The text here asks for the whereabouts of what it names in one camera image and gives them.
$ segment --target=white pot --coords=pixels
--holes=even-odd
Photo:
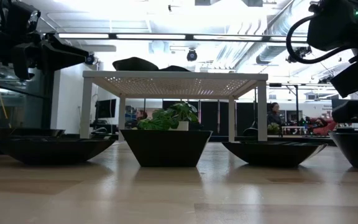
[[[170,129],[172,131],[188,131],[189,130],[189,122],[188,121],[179,121],[178,128]]]

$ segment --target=wooden floor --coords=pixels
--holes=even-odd
[[[0,156],[4,223],[358,224],[358,170],[335,147],[297,169],[250,167],[219,143],[194,169],[140,168],[126,144],[81,166]]]

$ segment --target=person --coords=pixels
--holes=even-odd
[[[267,113],[267,124],[276,123],[281,126],[280,105],[278,103],[272,103],[271,107],[272,110]]]
[[[147,113],[144,110],[136,111],[136,121],[140,121],[147,118]]]

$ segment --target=black cable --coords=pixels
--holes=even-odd
[[[288,34],[287,34],[287,39],[286,39],[286,45],[287,45],[287,50],[288,50],[288,53],[290,54],[290,56],[292,58],[294,58],[297,62],[300,62],[300,63],[303,63],[303,64],[314,64],[314,63],[319,63],[319,62],[322,62],[323,60],[326,60],[327,58],[329,57],[332,57],[336,54],[338,54],[339,52],[342,52],[344,50],[347,50],[347,49],[352,49],[352,48],[355,48],[354,46],[342,46],[342,47],[338,47],[328,53],[326,53],[325,55],[321,56],[321,57],[318,57],[318,58],[315,58],[315,59],[303,59],[301,58],[299,55],[297,55],[295,53],[295,51],[293,50],[292,48],[292,44],[291,44],[291,38],[292,38],[292,35],[294,33],[294,31],[299,27],[301,26],[302,24],[304,24],[305,22],[308,22],[310,20],[312,20],[312,18],[318,16],[318,14],[315,14],[315,15],[312,15],[312,16],[308,16],[308,17],[305,17],[301,20],[299,20],[298,22],[296,22],[291,28],[290,30],[288,31]]]

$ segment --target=perforated tabletop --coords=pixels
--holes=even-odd
[[[267,74],[84,71],[116,96],[126,98],[238,99]]]

